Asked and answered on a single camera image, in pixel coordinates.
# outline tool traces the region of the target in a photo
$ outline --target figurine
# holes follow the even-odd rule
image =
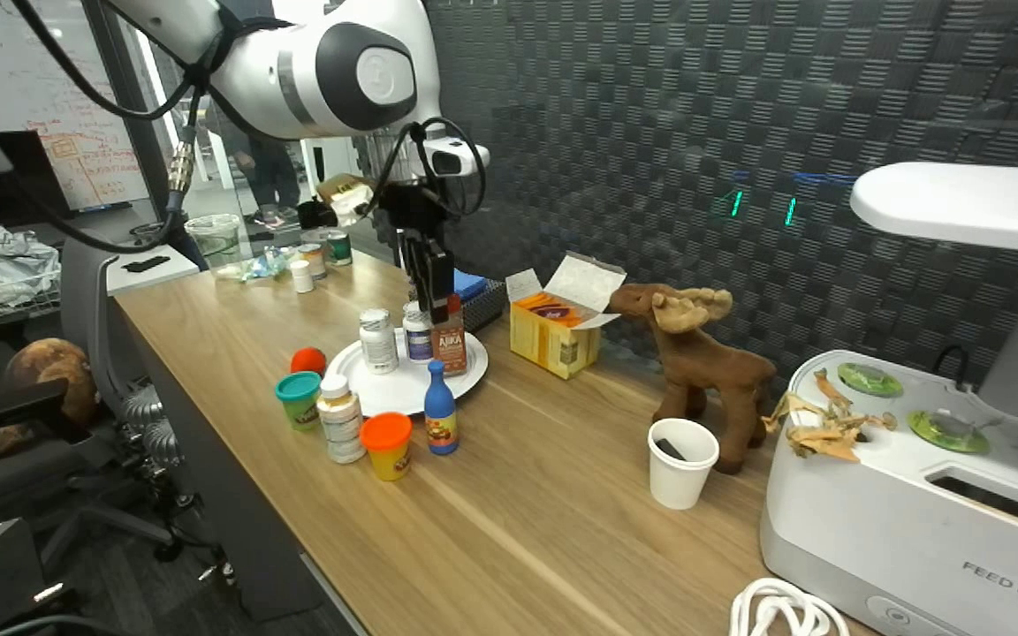
[[[611,293],[611,311],[644,318],[661,357],[661,407],[656,419],[692,419],[706,410],[706,391],[721,397],[724,424],[717,430],[721,473],[738,473],[749,444],[763,442],[758,397],[775,379],[775,366],[749,350],[734,350],[702,334],[731,311],[729,289],[671,289],[661,282],[626,282]]]

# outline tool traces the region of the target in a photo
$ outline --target desk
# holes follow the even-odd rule
[[[402,289],[393,267],[357,255],[306,296],[193,277],[115,306],[156,382],[181,386],[371,632],[724,632],[731,599],[763,575],[769,448],[738,476],[715,473],[688,512],[652,505],[651,379],[598,366],[562,382],[509,354],[497,323],[479,334],[492,373],[460,402],[460,454],[432,455],[415,430],[398,485],[327,462],[283,420],[272,386],[288,350],[341,350],[357,311],[394,311]],[[192,413],[174,424],[187,454]]]

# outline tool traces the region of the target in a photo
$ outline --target cardboard box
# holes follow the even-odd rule
[[[617,318],[604,307],[622,281],[622,269],[587,255],[565,255],[549,288],[534,269],[509,277],[509,350],[559,379],[579,376],[602,354],[602,327]]]

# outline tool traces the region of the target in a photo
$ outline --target stuffed animal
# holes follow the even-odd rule
[[[706,391],[721,397],[721,473],[738,473],[749,444],[763,442],[758,401],[775,379],[775,366],[749,350],[734,350],[702,334],[731,311],[729,289],[671,289],[661,282],[626,282],[611,296],[611,311],[651,327],[661,357],[656,419],[692,419],[706,410]]]
[[[82,348],[65,340],[34,340],[5,361],[10,388],[43,382],[65,382],[58,413],[69,428],[88,430],[96,424],[97,397]],[[33,448],[43,434],[37,424],[0,424],[0,460]]]

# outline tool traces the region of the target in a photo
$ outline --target plate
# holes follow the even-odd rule
[[[361,344],[341,348],[327,373],[341,376],[361,397],[362,419],[398,410],[422,413],[422,391],[432,386],[432,361],[406,361],[398,348],[398,369],[379,373],[366,366]],[[453,401],[463,401],[486,373],[484,344],[466,334],[466,376],[444,379]]]

